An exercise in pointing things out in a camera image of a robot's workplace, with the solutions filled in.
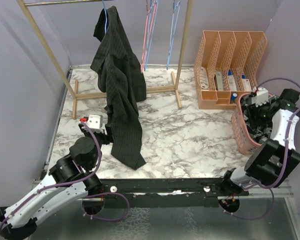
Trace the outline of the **black pinstripe shirt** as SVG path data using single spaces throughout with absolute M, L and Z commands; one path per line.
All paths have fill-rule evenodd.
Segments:
M 137 170 L 146 164 L 141 155 L 143 129 L 137 103 L 146 100 L 147 86 L 117 8 L 109 7 L 107 14 L 106 35 L 103 10 L 95 25 L 93 36 L 100 45 L 90 68 L 98 75 L 99 90 L 106 94 L 107 123 L 113 135 L 111 155 Z

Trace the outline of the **grey plaid shirt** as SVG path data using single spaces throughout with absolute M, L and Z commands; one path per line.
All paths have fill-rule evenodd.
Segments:
M 272 120 L 265 124 L 256 124 L 255 122 L 255 108 L 252 104 L 252 97 L 254 95 L 250 94 L 242 98 L 240 104 L 242 113 L 244 114 L 245 124 L 247 126 L 250 137 L 259 144 L 263 144 L 266 139 L 268 139 L 272 133 L 273 123 Z

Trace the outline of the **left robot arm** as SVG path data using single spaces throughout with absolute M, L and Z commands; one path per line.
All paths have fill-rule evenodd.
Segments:
M 0 207 L 0 235 L 6 240 L 23 240 L 47 218 L 69 203 L 96 197 L 103 184 L 96 175 L 101 163 L 100 148 L 113 142 L 111 128 L 88 130 L 80 123 L 83 137 L 69 148 L 42 181 L 17 203 Z

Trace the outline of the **pink wire hanger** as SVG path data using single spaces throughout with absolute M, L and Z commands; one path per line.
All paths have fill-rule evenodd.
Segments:
M 148 44 L 150 43 L 151 34 L 153 32 L 153 23 L 152 16 L 155 14 L 157 8 L 157 1 L 151 0 L 148 3 L 146 1 L 146 19 L 145 19 L 145 29 L 144 29 L 144 38 L 143 38 L 143 48 L 142 48 L 142 56 L 141 56 L 141 64 L 140 64 L 140 72 L 143 73 L 146 70 L 146 59 L 148 52 Z

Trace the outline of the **blue wire hanger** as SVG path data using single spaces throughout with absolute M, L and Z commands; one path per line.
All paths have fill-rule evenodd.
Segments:
M 174 45 L 174 37 L 176 32 L 176 27 L 178 24 L 179 12 L 180 12 L 181 1 L 176 2 L 175 0 L 172 2 L 172 18 L 171 18 L 171 28 L 170 28 L 170 37 L 169 37 L 169 51 L 167 56 L 166 69 L 170 68 L 171 56 Z
M 141 57 L 141 71 L 145 72 L 148 66 L 149 54 L 151 50 L 151 44 L 153 39 L 153 32 L 157 18 L 158 0 L 146 1 L 146 21 L 143 39 L 143 50 Z

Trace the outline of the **blue hanger of black shirt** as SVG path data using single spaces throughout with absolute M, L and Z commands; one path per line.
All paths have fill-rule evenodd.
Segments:
M 107 29 L 108 29 L 108 12 L 105 4 L 105 0 L 102 0 L 102 5 L 103 5 L 103 12 L 104 12 L 104 34 L 107 34 Z

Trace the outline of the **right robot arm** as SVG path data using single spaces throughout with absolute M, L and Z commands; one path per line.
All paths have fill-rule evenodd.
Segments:
M 242 96 L 238 103 L 245 127 L 250 134 L 267 139 L 241 168 L 228 170 L 219 189 L 226 195 L 239 194 L 249 185 L 277 188 L 300 163 L 294 144 L 295 127 L 300 119 L 296 106 L 300 92 L 285 88 L 280 96 L 272 95 L 259 103 L 259 91 Z

